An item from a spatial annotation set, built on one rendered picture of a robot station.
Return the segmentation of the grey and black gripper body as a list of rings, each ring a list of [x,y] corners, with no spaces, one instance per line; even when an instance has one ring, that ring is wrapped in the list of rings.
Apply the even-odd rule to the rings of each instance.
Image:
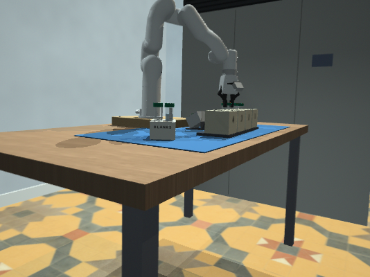
[[[222,87],[221,94],[237,94],[238,91],[235,91],[231,84],[227,84],[233,83],[234,81],[238,82],[238,77],[236,75],[221,75],[219,84],[219,90]]]

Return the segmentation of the blue bench mat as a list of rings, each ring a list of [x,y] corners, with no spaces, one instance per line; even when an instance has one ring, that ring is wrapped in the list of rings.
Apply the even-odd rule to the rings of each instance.
[[[203,132],[204,130],[185,129],[188,127],[175,128],[175,140],[150,139],[150,128],[124,129],[110,132],[79,134],[74,136],[207,153],[289,128],[288,126],[277,125],[257,125],[257,127],[258,129],[231,138],[199,136],[196,135],[196,132]]]

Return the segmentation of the white blank tube rack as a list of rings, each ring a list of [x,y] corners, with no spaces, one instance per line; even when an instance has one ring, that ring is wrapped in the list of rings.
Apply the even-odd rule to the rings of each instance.
[[[176,119],[154,120],[150,121],[150,139],[157,140],[175,140]]]

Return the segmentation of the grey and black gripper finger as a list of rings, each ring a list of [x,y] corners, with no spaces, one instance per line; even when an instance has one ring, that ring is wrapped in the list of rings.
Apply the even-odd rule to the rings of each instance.
[[[220,88],[218,95],[223,99],[223,107],[227,107],[227,94],[221,94],[222,93],[222,87]]]
[[[240,94],[239,92],[235,95],[235,94],[230,94],[230,97],[231,97],[231,100],[229,101],[231,103],[231,107],[234,107],[234,100],[236,99],[236,97],[238,97]]]

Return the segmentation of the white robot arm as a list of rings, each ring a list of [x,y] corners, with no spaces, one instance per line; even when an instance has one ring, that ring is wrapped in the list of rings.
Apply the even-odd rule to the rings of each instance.
[[[161,103],[163,66],[159,51],[163,44],[164,22],[187,26],[195,39],[204,42],[212,50],[208,54],[209,61],[213,64],[223,63],[223,75],[238,74],[237,51],[227,50],[222,40],[207,27],[192,5],[178,9],[174,0],[156,0],[148,13],[146,36],[141,46],[142,108],[135,111],[140,114],[139,118],[154,118],[153,103]]]

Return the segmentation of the clear tube with dark green cap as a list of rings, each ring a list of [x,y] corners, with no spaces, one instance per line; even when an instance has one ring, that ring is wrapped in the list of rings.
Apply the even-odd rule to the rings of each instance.
[[[173,120],[174,103],[165,103],[165,120]]]

